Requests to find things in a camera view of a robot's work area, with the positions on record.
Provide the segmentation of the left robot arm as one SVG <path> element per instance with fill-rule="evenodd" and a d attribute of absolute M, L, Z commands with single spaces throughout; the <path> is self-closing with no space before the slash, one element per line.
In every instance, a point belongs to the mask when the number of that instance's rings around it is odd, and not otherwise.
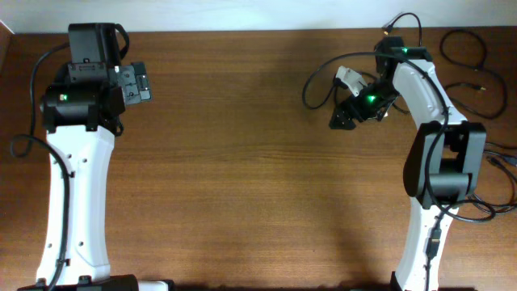
<path fill-rule="evenodd" d="M 172 290 L 172 280 L 111 274 L 105 239 L 107 173 L 120 119 L 129 105 L 150 101 L 145 65 L 123 64 L 130 41 L 118 23 L 73 23 L 65 48 L 71 58 L 40 98 L 31 121 L 45 139 L 26 133 L 29 145 L 48 151 L 50 193 L 44 253 L 36 290 Z"/>

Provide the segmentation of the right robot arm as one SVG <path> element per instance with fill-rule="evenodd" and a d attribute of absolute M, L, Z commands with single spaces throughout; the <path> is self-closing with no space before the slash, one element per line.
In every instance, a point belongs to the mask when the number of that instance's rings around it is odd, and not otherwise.
<path fill-rule="evenodd" d="M 448 231 L 477 187 L 486 130 L 454 107 L 426 48 L 386 36 L 371 55 L 380 75 L 372 83 L 351 68 L 338 68 L 334 83 L 351 95 L 336 106 L 330 128 L 352 130 L 359 122 L 381 120 L 397 97 L 405 100 L 417 128 L 403 169 L 410 224 L 390 288 L 437 290 Z"/>

